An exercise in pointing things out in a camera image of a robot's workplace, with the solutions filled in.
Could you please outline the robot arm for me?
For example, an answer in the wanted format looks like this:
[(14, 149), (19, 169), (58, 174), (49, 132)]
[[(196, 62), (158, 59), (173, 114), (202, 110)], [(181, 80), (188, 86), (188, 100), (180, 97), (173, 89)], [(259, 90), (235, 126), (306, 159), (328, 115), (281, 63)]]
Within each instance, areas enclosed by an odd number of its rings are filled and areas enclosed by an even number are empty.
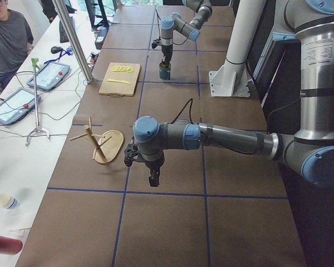
[(187, 39), (196, 41), (200, 35), (203, 24), (212, 16), (212, 4), (210, 1), (182, 1), (183, 5), (195, 12), (191, 22), (182, 19), (181, 15), (174, 12), (164, 16), (160, 22), (160, 38), (154, 44), (161, 47), (163, 68), (170, 66), (173, 55), (173, 32), (177, 31)]
[[(248, 50), (266, 1), (256, 1), (249, 15), (243, 13), (247, 1), (240, 1), (232, 39), (224, 65), (209, 72), (212, 96), (235, 96), (240, 71), (247, 61)], [(160, 77), (169, 79), (173, 30), (195, 41), (212, 8), (209, 1), (183, 1), (197, 15), (190, 24), (178, 13), (163, 17), (161, 37), (152, 47), (162, 47)], [(196, 150), (202, 146), (222, 147), (246, 155), (264, 155), (297, 172), (308, 182), (334, 186), (334, 1), (276, 1), (273, 40), (301, 43), (301, 86), (297, 100), (270, 111), (273, 114), (300, 102), (300, 128), (294, 135), (264, 134), (255, 131), (193, 124), (191, 117), (171, 123), (158, 123), (144, 116), (133, 124), (135, 144), (125, 149), (124, 163), (143, 162), (150, 169), (150, 186), (159, 186), (164, 150)]]

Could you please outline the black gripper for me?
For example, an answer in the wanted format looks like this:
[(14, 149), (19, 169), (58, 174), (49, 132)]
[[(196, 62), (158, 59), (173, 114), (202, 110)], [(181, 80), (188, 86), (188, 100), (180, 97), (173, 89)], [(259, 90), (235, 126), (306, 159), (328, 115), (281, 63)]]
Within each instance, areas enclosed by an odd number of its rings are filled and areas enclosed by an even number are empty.
[(164, 153), (158, 151), (153, 155), (143, 155), (145, 165), (150, 169), (149, 184), (151, 187), (159, 186), (159, 172), (164, 164)]
[(163, 59), (162, 62), (163, 63), (170, 63), (171, 58), (172, 58), (172, 45), (162, 45), (161, 46), (161, 50), (163, 53)]

